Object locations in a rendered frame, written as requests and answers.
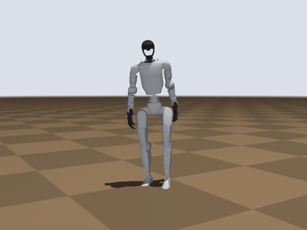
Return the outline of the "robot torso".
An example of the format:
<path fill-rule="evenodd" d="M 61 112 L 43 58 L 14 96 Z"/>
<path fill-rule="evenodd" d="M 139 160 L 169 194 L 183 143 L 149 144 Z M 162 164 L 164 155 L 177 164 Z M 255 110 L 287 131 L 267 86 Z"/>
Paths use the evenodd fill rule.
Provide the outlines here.
<path fill-rule="evenodd" d="M 155 59 L 152 59 L 155 60 Z M 147 61 L 147 60 L 145 60 Z M 142 88 L 147 95 L 152 95 L 147 103 L 148 115 L 162 115 L 162 103 L 159 101 L 159 96 L 163 87 L 163 67 L 160 60 L 155 60 L 151 63 L 140 62 L 139 72 L 142 82 Z"/>

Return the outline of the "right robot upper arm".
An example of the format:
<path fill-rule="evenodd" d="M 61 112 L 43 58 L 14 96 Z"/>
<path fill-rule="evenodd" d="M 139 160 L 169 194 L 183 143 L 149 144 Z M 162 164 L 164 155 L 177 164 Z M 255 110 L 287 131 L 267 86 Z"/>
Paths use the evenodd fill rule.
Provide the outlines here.
<path fill-rule="evenodd" d="M 139 72 L 139 64 L 131 67 L 131 70 L 130 70 L 130 88 L 129 88 L 130 94 L 136 94 L 136 92 L 137 92 L 137 87 L 136 87 L 137 75 L 136 75 L 136 73 L 138 73 L 138 72 Z"/>

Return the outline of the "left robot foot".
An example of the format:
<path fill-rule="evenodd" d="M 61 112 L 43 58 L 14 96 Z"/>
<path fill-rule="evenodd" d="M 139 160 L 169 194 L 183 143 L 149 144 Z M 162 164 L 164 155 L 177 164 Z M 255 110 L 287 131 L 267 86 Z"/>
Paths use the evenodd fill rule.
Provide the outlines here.
<path fill-rule="evenodd" d="M 168 178 L 167 178 L 166 180 L 164 180 L 164 183 L 162 185 L 162 189 L 169 189 L 170 185 L 171 185 L 171 180 L 169 178 L 169 181 L 168 181 Z"/>

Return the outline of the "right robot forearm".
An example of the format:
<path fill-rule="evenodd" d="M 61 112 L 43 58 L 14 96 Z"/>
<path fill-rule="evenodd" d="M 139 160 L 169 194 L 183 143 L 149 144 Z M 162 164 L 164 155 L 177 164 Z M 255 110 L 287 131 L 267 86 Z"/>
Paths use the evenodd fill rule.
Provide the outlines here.
<path fill-rule="evenodd" d="M 133 94 L 130 94 L 129 93 L 129 89 L 128 89 L 128 104 L 127 104 L 127 112 L 129 113 L 129 110 L 130 109 L 133 109 L 133 107 L 134 107 L 134 98 L 135 98 L 135 95 L 133 95 Z M 133 109 L 133 111 L 134 111 L 134 109 Z"/>

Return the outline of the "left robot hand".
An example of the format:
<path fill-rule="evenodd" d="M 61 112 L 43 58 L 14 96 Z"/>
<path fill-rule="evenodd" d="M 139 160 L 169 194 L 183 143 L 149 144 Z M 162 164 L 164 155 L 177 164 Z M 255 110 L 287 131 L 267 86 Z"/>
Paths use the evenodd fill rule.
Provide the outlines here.
<path fill-rule="evenodd" d="M 173 105 L 174 105 L 174 106 L 172 106 L 174 108 L 174 110 L 173 110 L 174 111 L 173 122 L 176 122 L 177 121 L 177 116 L 178 116 L 178 111 L 177 111 L 178 105 L 177 105 L 177 102 L 174 102 Z"/>

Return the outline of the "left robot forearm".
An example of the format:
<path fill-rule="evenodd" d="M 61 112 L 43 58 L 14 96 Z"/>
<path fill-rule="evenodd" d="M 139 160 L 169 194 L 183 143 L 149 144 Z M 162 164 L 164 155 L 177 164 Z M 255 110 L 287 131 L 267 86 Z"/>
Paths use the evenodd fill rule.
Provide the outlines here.
<path fill-rule="evenodd" d="M 177 98 L 176 98 L 176 94 L 175 94 L 175 87 L 171 88 L 171 89 L 168 89 L 167 90 L 168 93 L 169 93 L 169 98 L 170 98 L 170 101 L 171 101 L 171 105 L 173 105 L 174 102 L 177 102 Z M 177 102 L 178 104 L 178 102 Z"/>

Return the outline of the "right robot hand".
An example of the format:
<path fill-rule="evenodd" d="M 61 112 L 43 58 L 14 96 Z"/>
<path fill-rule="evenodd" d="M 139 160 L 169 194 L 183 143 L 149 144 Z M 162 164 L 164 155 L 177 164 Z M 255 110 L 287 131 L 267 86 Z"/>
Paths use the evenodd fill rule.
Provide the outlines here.
<path fill-rule="evenodd" d="M 133 127 L 133 125 L 135 125 L 135 124 L 134 124 L 133 121 L 132 121 L 133 109 L 130 109 L 130 110 L 129 110 L 129 113 L 127 112 L 127 115 L 128 115 L 128 124 L 129 124 L 129 126 L 130 126 L 132 129 L 135 129 L 135 128 Z M 132 125 L 132 124 L 133 124 L 133 125 Z"/>

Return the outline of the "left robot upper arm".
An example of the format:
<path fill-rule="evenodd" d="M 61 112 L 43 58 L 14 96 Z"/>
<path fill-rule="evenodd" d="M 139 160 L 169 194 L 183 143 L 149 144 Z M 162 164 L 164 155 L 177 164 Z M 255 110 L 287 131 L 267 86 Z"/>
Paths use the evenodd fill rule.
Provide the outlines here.
<path fill-rule="evenodd" d="M 162 67 L 164 69 L 164 75 L 165 75 L 165 87 L 167 89 L 173 88 L 174 82 L 171 80 L 172 78 L 172 72 L 171 72 L 171 66 L 168 61 L 161 61 Z"/>

